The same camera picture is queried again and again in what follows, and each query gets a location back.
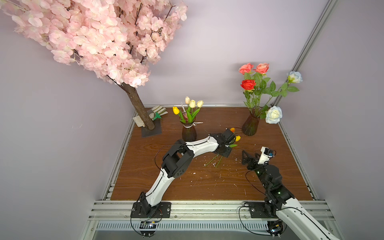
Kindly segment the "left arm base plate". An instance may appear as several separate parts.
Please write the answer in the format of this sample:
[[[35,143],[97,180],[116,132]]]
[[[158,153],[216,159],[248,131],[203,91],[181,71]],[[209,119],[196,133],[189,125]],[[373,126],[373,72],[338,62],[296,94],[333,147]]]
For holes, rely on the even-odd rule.
[[[172,209],[171,202],[160,202],[158,205],[151,207],[142,202],[133,204],[130,217],[132,219],[139,218],[170,218]]]

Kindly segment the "yellow tulip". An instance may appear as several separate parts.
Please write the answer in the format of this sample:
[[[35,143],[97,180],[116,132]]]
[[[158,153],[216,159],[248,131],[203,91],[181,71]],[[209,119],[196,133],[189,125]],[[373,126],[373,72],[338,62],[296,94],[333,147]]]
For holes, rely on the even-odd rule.
[[[240,140],[240,136],[234,136],[228,143],[219,146],[218,150],[215,152],[216,155],[209,162],[205,163],[204,167],[212,164],[215,168],[218,168],[221,165],[223,158],[227,158],[230,155],[232,149],[238,146],[237,142]]]
[[[181,123],[186,124],[186,120],[184,118],[183,113],[179,110],[178,107],[173,107],[173,113],[179,117]]]

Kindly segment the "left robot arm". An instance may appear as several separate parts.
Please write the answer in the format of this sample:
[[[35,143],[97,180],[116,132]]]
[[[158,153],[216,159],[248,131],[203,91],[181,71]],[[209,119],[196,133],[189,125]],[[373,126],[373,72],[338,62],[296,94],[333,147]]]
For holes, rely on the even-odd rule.
[[[154,216],[161,208],[161,200],[171,183],[187,171],[194,158],[206,153],[227,158],[240,139],[240,136],[227,129],[223,133],[209,134],[193,142],[178,140],[163,156],[157,179],[149,191],[140,194],[132,213],[140,217]]]

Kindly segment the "red rose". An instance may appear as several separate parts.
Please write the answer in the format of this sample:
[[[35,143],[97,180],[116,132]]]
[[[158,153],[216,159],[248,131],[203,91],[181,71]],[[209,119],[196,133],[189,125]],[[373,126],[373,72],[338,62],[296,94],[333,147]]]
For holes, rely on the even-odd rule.
[[[256,82],[255,80],[243,80],[241,87],[244,89],[243,94],[245,95],[246,101],[245,105],[252,110],[255,107],[254,103],[254,91],[255,91]]]

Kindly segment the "white rose large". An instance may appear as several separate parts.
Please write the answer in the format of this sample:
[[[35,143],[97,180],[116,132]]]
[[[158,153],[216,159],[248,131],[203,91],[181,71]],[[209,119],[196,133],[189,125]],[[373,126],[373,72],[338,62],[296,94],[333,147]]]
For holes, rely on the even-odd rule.
[[[268,124],[278,124],[283,117],[283,112],[280,107],[273,106],[266,113],[266,123]]]

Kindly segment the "cream tulip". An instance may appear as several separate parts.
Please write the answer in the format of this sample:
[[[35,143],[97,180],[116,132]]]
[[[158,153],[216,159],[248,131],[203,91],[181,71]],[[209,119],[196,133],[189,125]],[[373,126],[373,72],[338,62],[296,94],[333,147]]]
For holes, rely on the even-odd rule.
[[[189,108],[190,107],[190,102],[191,102],[191,99],[189,97],[186,97],[185,98],[185,103],[186,103],[186,106]]]
[[[189,123],[192,123],[195,120],[195,115],[193,113],[193,110],[195,107],[196,107],[196,101],[190,100],[188,104],[188,109],[187,109],[187,117],[188,117]]]
[[[192,114],[192,120],[193,122],[195,121],[196,119],[196,116],[197,114],[199,113],[200,109],[202,108],[202,106],[204,105],[204,101],[203,100],[200,100],[196,103],[196,110],[193,112]]]

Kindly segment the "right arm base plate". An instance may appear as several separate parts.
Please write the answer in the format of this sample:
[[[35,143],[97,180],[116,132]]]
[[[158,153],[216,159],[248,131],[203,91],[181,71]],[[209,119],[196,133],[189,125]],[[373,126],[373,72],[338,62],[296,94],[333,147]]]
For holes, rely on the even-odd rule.
[[[247,205],[252,219],[272,219],[276,217],[276,211],[269,203],[248,202]]]

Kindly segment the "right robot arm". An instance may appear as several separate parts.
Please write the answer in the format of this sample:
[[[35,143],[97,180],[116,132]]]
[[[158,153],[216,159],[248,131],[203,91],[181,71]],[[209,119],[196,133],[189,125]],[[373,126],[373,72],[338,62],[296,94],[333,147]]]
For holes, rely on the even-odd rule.
[[[274,156],[275,151],[266,147],[262,147],[261,153],[254,156],[242,151],[242,164],[256,173],[265,189],[266,214],[280,219],[301,240],[337,240],[283,185],[279,168],[269,163]]]

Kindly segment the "white rose small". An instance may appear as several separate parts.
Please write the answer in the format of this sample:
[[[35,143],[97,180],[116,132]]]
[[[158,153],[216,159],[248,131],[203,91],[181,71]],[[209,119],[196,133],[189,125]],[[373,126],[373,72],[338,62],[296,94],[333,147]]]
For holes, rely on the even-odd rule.
[[[271,101],[272,98],[283,97],[285,98],[288,93],[299,92],[300,90],[295,86],[303,81],[302,74],[300,72],[291,71],[287,74],[287,80],[282,84],[277,90],[276,84],[271,83],[267,95],[270,95],[267,103]]]

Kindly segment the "pink rose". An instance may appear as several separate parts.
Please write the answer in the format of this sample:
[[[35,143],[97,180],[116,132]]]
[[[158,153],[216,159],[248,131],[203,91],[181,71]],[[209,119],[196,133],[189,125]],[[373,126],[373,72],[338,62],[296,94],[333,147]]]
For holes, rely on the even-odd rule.
[[[242,65],[239,68],[239,73],[244,76],[245,80],[251,80],[252,74],[254,74],[253,68],[254,68],[254,65],[252,65],[251,63]]]
[[[270,64],[263,63],[257,65],[256,69],[254,69],[254,90],[263,90],[267,87],[267,72],[269,70],[269,66]]]

